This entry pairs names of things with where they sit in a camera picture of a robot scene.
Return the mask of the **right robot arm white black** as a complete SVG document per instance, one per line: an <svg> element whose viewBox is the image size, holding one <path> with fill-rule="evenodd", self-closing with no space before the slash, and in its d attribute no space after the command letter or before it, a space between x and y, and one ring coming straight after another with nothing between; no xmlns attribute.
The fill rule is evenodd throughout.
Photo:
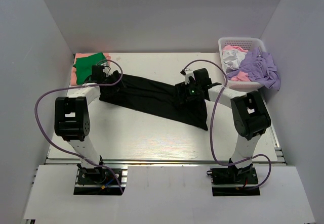
<svg viewBox="0 0 324 224"><path fill-rule="evenodd" d="M229 159L229 178L240 183L252 168L252 158L256 145L271 126L271 119L258 91L239 92L220 83L212 83L207 69L181 71L184 82L175 85L176 106L196 106L205 100L221 104L232 111L237 142Z"/></svg>

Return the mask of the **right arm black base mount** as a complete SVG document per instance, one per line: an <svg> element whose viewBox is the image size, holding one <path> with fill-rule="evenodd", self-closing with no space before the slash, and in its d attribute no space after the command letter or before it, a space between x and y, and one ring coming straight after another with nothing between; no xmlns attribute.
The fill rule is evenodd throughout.
<svg viewBox="0 0 324 224"><path fill-rule="evenodd" d="M239 172L234 166L228 168L211 168L207 171L207 176L211 177L215 185L244 185L259 183L257 173L254 167L247 171Z"/></svg>

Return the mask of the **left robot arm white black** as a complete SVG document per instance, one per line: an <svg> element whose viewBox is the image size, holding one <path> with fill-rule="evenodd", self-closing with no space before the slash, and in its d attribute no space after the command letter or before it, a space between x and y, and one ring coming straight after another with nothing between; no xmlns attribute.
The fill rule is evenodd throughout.
<svg viewBox="0 0 324 224"><path fill-rule="evenodd" d="M80 168L89 169L89 176L96 183L106 180L107 170L101 167L102 158L89 137L91 123L88 106L100 97L104 88L115 92L122 84L123 73L109 71L109 66L93 66L91 82L55 100L55 134L69 143L81 161Z"/></svg>

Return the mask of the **black t shirt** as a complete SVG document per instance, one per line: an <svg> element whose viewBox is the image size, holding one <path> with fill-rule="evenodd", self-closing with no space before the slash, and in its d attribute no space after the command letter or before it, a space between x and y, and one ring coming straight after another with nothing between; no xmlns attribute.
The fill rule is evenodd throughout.
<svg viewBox="0 0 324 224"><path fill-rule="evenodd" d="M173 85L124 74L118 84L100 86L100 92L101 101L208 130L205 101L179 105Z"/></svg>

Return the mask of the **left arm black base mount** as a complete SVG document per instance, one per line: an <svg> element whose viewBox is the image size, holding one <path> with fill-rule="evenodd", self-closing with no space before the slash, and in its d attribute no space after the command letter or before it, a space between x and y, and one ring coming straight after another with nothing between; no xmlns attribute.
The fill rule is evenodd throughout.
<svg viewBox="0 0 324 224"><path fill-rule="evenodd" d="M118 187L116 178L120 185L122 185L123 177L125 176L121 168L112 168L111 170L102 167L85 168L80 163L77 164L77 167L78 171L75 181L77 187Z"/></svg>

